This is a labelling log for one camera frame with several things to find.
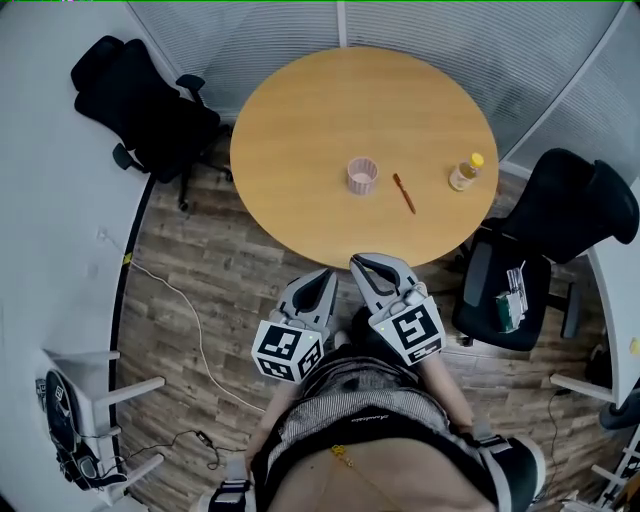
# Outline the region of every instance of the white desk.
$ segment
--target white desk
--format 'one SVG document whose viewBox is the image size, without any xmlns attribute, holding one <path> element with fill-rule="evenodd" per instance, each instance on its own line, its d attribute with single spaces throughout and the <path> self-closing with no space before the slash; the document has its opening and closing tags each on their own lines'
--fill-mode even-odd
<svg viewBox="0 0 640 512">
<path fill-rule="evenodd" d="M 631 190 L 640 203 L 640 179 L 633 182 Z M 607 323 L 613 388 L 557 373 L 551 382 L 620 407 L 640 378 L 640 354 L 632 354 L 630 347 L 634 338 L 640 343 L 640 233 L 629 245 L 610 237 L 589 249 L 588 255 Z"/>
</svg>

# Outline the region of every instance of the chair backrest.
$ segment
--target chair backrest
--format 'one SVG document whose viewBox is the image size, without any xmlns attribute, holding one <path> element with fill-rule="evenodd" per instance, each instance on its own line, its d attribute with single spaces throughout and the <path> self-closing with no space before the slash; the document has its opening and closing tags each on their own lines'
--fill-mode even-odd
<svg viewBox="0 0 640 512">
<path fill-rule="evenodd" d="M 75 108 L 116 132 L 135 149 L 150 119 L 179 92 L 160 77 L 140 39 L 105 36 L 71 70 Z"/>
<path fill-rule="evenodd" d="M 552 149 L 536 164 L 501 231 L 566 263 L 609 236 L 630 243 L 638 217 L 631 189 L 606 163 Z"/>
</svg>

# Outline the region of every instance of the wooden floor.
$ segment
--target wooden floor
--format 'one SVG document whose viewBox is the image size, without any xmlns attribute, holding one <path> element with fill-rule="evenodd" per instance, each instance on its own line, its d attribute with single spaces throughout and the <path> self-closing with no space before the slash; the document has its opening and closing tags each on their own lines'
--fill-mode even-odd
<svg viewBox="0 0 640 512">
<path fill-rule="evenodd" d="M 523 182 L 503 176 L 492 208 L 504 216 L 519 197 Z M 284 287 L 295 277 L 318 268 L 266 234 L 244 208 L 233 184 L 210 171 L 198 170 L 190 190 L 192 212 L 176 208 L 173 185 L 157 186 L 147 208 L 135 261 L 181 289 L 197 309 L 204 331 L 204 350 L 215 377 L 245 400 L 265 407 L 274 381 L 258 373 L 250 350 L 260 319 L 266 319 Z M 452 271 L 454 254 L 415 269 L 430 292 L 461 282 Z M 579 258 L 556 266 L 552 291 L 564 293 L 571 280 L 582 284 L 583 322 L 578 338 L 560 338 L 561 313 L 548 310 L 542 336 L 529 353 L 483 343 L 464 348 L 451 326 L 451 296 L 436 298 L 448 332 L 444 358 L 477 414 L 489 417 L 494 431 L 531 436 L 554 473 L 551 445 L 554 426 L 548 404 L 556 371 L 581 377 L 591 349 L 604 339 L 604 318 L 588 261 Z M 350 274 L 339 272 L 336 316 L 346 323 L 361 305 Z M 198 331 L 184 300 L 162 283 L 132 269 L 126 288 L 118 349 L 119 385 L 163 376 L 163 388 L 118 405 L 123 455 L 157 443 L 168 443 L 184 430 L 203 430 L 216 445 L 243 448 L 259 413 L 225 396 L 209 380 L 198 349 Z M 551 404 L 558 425 L 555 441 L 557 474 L 548 499 L 536 509 L 557 510 L 558 497 L 578 489 L 593 496 L 601 481 L 593 463 L 612 468 L 624 439 L 598 425 L 602 403 L 580 395 L 556 397 Z M 181 436 L 173 448 L 157 451 L 165 462 L 131 488 L 151 510 L 186 511 L 207 488 L 223 477 L 210 471 L 215 459 L 193 434 Z M 134 468 L 156 453 L 143 452 L 127 466 Z"/>
</svg>

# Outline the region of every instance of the plastic bottle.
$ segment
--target plastic bottle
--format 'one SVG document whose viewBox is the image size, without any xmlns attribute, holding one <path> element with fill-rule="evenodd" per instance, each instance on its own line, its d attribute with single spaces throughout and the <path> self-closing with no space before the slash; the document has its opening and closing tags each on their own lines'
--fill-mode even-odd
<svg viewBox="0 0 640 512">
<path fill-rule="evenodd" d="M 472 153 L 468 162 L 462 162 L 449 175 L 449 185 L 456 192 L 469 188 L 484 165 L 484 157 L 480 153 Z"/>
</svg>

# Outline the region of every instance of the striped cloth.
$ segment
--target striped cloth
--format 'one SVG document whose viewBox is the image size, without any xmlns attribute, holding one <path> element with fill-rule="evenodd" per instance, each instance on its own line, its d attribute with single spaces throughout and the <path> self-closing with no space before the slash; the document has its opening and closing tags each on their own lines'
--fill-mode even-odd
<svg viewBox="0 0 640 512">
<path fill-rule="evenodd" d="M 280 427 L 281 441 L 269 454 L 268 471 L 278 457 L 296 442 L 369 406 L 421 423 L 482 464 L 477 450 L 449 431 L 449 420 L 440 404 L 424 391 L 403 386 L 407 375 L 402 372 L 406 370 L 374 358 L 339 359 L 324 365 L 321 370 L 320 378 L 318 375 L 310 376 L 311 383 L 306 385 L 303 395 L 306 398 L 291 409 Z"/>
</svg>

